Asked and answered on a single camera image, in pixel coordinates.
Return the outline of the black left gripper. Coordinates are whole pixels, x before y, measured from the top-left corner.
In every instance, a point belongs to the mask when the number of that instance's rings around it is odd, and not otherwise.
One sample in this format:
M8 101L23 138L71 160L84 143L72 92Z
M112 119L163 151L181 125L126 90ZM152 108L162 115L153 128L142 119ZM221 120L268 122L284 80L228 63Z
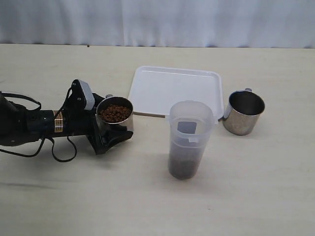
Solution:
M130 139L133 131L120 124L105 124L99 128L96 115L106 108L105 97L93 92L94 106L90 111L84 110L85 99L79 80L74 80L70 87L71 95L65 100L63 115L65 135L85 135L95 153L105 154L113 146Z

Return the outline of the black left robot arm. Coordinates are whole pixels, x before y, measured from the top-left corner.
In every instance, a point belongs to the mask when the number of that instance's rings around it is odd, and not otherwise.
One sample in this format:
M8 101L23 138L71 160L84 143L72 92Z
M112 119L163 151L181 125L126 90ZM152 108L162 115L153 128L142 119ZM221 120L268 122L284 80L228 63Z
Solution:
M133 104L111 94L101 97L90 86L75 79L62 106L43 110L31 97L1 92L0 145L16 147L56 137L86 136L95 154L133 136Z

